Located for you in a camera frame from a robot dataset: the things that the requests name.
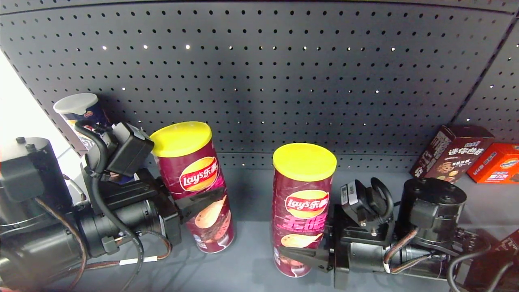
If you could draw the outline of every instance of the snack package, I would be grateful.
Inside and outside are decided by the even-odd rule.
[[[488,253],[473,260],[465,286],[471,288],[471,291],[486,289],[498,271],[511,260],[519,261],[519,229],[493,244]],[[519,270],[512,266],[501,277],[495,291],[517,291],[518,287]]]
[[[94,146],[94,142],[90,138],[76,132],[74,129],[76,122],[90,120],[103,126],[111,126],[95,94],[70,95],[58,100],[52,108],[67,122],[87,150]]]
[[[281,146],[274,152],[272,240],[281,273],[302,277],[310,267],[279,254],[279,246],[318,248],[330,201],[337,159],[327,149],[307,143]]]
[[[490,145],[468,175],[477,183],[519,183],[519,144]]]
[[[211,128],[202,122],[164,127],[150,138],[160,175],[173,199],[225,188],[222,197],[187,222],[198,248],[213,254],[234,239],[227,186],[211,140]]]
[[[456,182],[493,142],[480,126],[442,126],[411,168],[417,178],[433,177]]]

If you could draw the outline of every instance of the red chip can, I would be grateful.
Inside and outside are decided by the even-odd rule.
[[[150,136],[160,175],[174,200],[225,189],[186,224],[198,248],[208,254],[224,250],[234,239],[227,186],[211,137],[211,128],[202,122],[173,124]]]
[[[314,144],[287,144],[274,152],[274,262],[289,277],[302,277],[310,267],[281,255],[279,246],[319,247],[336,166],[333,153]]]

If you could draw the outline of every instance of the white lid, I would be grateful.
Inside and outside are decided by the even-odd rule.
[[[97,101],[98,98],[95,94],[74,94],[58,100],[52,108],[59,114],[74,113],[83,115],[87,108],[93,106]]]

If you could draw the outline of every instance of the orange box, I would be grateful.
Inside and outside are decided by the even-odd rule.
[[[477,183],[519,184],[519,144],[490,145],[467,173]]]

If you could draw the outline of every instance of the white wall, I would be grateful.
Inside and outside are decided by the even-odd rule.
[[[48,139],[56,157],[60,157],[61,171],[71,178],[79,175],[79,157],[0,54],[0,155],[1,145],[20,136]]]

